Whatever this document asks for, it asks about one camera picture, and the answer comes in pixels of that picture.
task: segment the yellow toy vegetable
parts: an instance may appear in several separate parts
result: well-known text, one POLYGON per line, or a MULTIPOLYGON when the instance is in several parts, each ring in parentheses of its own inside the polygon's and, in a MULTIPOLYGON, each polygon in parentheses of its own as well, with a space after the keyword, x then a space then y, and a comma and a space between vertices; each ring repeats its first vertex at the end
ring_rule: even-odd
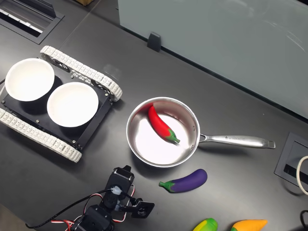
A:
POLYGON ((242 220, 235 223, 231 231, 260 231, 267 222, 267 220, 242 220))
POLYGON ((212 219, 206 219, 202 221, 193 231, 217 231, 218 224, 217 222, 212 219))

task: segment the dark gray table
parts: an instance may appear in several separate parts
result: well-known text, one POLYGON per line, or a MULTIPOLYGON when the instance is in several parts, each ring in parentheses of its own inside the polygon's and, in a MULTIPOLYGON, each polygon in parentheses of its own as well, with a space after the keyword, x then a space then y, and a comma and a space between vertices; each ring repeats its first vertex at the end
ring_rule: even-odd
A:
MULTIPOLYGON (((130 165, 135 174, 135 195, 154 202, 155 208, 145 220, 128 216, 126 222, 116 225, 118 231, 190 231, 209 217, 218 221, 219 231, 230 230, 233 223, 243 219, 267 219, 265 231, 301 230, 299 213, 308 209, 308 197, 274 175, 274 170, 290 131, 308 139, 306 123, 165 52, 148 49, 140 39, 105 21, 103 0, 88 15, 69 1, 55 4, 63 4, 63 11, 74 6, 80 14, 66 15, 58 31, 52 31, 41 46, 0 27, 0 34, 5 34, 0 73, 4 75, 21 59, 38 56, 43 45, 52 45, 98 71, 108 71, 119 80, 124 93, 77 164, 41 149, 1 124, 1 204, 36 225, 79 198, 104 188, 113 168, 130 165), (73 16, 79 22, 83 19, 82 23, 70 18, 73 16), (277 148, 205 143, 178 167, 150 168, 131 152, 126 122, 139 103, 157 96, 187 104, 205 134, 259 136, 276 141, 277 148), (195 191, 169 194, 158 187, 159 181, 183 177, 198 168, 207 171, 208 180, 195 191)), ((81 211, 79 205, 62 217, 74 219, 81 211)), ((55 230, 57 226, 65 229, 64 225, 48 224, 39 230, 55 230)))

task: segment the toy red pepper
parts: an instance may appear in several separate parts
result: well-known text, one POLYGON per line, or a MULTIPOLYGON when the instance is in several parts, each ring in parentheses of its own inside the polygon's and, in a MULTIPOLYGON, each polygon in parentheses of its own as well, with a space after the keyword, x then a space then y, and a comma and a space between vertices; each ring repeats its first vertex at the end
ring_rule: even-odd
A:
POLYGON ((154 130, 162 138, 178 143, 180 142, 180 140, 177 139, 176 135, 174 134, 173 130, 171 130, 171 128, 165 124, 165 122, 158 116, 153 106, 149 109, 149 119, 154 130))

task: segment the stainless steel saucepan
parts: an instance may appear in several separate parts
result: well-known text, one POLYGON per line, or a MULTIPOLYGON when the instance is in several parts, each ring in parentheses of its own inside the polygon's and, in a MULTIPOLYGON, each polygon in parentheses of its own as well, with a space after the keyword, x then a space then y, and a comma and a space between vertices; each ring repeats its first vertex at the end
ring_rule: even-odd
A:
POLYGON ((196 151, 198 144, 203 142, 275 148, 274 141, 253 136, 201 134, 192 110, 181 101, 167 97, 152 98, 139 104, 128 119, 126 136, 133 153, 143 162, 155 167, 173 167, 185 162, 196 151), (148 110, 152 105, 175 132, 180 143, 165 141, 153 130, 148 119, 148 110))

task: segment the purple eggplant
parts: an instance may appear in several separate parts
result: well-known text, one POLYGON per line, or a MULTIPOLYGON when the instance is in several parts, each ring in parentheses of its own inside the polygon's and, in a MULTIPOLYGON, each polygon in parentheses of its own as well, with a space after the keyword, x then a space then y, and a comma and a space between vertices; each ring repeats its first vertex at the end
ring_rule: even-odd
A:
POLYGON ((207 173, 203 169, 198 169, 192 174, 177 180, 170 180, 166 183, 159 182, 159 186, 164 187, 169 192, 182 193, 194 190, 203 185, 207 180, 207 173))

